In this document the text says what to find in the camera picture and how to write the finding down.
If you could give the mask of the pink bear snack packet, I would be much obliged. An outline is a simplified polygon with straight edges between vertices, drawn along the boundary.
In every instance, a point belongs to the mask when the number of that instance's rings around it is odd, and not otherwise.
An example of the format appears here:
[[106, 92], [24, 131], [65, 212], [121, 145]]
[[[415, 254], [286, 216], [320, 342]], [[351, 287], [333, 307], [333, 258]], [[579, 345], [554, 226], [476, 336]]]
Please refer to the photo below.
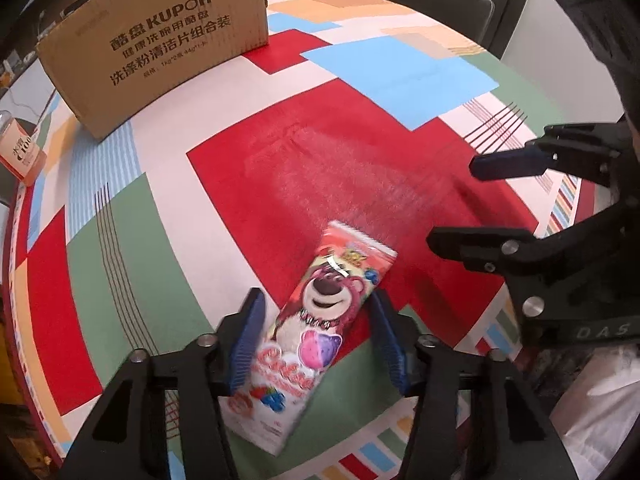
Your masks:
[[232, 431], [271, 455], [282, 451], [396, 258], [363, 232], [328, 223], [309, 268], [259, 341], [244, 385], [222, 404]]

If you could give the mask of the orange drink bottle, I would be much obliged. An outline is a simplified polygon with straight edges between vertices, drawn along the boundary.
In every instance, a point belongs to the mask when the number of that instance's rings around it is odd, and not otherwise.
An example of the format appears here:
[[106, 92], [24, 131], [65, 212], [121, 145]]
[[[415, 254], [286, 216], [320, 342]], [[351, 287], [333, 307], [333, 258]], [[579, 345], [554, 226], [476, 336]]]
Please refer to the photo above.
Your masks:
[[47, 159], [46, 153], [8, 110], [1, 111], [0, 158], [2, 165], [26, 186], [35, 183]]

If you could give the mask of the colourful patchwork tablecloth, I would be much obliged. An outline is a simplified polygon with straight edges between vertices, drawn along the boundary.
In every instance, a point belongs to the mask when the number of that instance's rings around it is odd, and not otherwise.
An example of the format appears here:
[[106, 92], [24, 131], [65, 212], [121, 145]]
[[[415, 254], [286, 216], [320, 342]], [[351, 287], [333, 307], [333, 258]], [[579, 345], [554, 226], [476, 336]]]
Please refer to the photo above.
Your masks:
[[500, 278], [434, 256], [433, 226], [538, 235], [591, 214], [594, 188], [549, 171], [480, 182], [475, 153], [559, 121], [474, 41], [385, 0], [268, 0], [269, 42], [197, 76], [103, 141], [47, 78], [47, 162], [9, 223], [17, 375], [62, 460], [134, 348], [183, 348], [261, 288], [276, 314], [338, 220], [397, 254], [382, 286], [447, 344], [516, 356]]

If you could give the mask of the brown cardboard box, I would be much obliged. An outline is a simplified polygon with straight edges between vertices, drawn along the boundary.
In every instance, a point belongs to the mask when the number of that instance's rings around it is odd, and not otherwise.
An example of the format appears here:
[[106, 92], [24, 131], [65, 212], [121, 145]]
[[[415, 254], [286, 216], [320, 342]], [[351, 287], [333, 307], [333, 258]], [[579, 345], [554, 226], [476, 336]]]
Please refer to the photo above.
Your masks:
[[266, 0], [89, 0], [37, 44], [98, 140], [163, 94], [268, 41]]

